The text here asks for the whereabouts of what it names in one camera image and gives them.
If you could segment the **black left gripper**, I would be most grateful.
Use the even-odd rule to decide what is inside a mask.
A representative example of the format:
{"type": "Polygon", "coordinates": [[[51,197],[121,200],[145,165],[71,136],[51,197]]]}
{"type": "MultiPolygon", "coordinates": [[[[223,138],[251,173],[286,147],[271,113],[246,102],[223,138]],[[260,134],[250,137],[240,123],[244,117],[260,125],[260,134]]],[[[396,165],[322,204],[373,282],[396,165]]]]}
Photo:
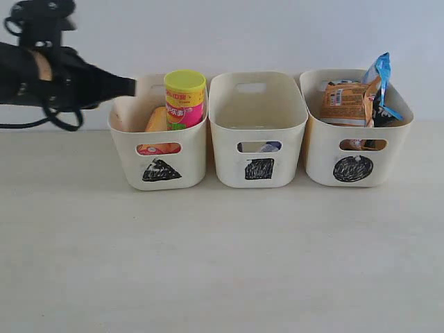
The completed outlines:
{"type": "Polygon", "coordinates": [[[6,30],[18,44],[6,45],[6,103],[73,106],[91,110],[120,96],[136,95],[136,80],[85,62],[62,45],[62,33],[76,30],[74,1],[18,1],[6,17],[6,30]],[[83,100],[81,83],[83,80],[83,100]]]}

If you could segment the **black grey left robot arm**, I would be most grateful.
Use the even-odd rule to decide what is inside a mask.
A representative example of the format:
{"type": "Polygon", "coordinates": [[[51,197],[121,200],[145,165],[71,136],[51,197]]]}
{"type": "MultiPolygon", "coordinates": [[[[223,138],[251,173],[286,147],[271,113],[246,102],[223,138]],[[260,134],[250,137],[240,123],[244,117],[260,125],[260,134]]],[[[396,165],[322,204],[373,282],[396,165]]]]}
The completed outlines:
{"type": "Polygon", "coordinates": [[[17,37],[1,43],[1,103],[93,109],[102,102],[136,94],[136,80],[102,70],[62,43],[76,26],[74,1],[19,1],[3,21],[17,37]]]}

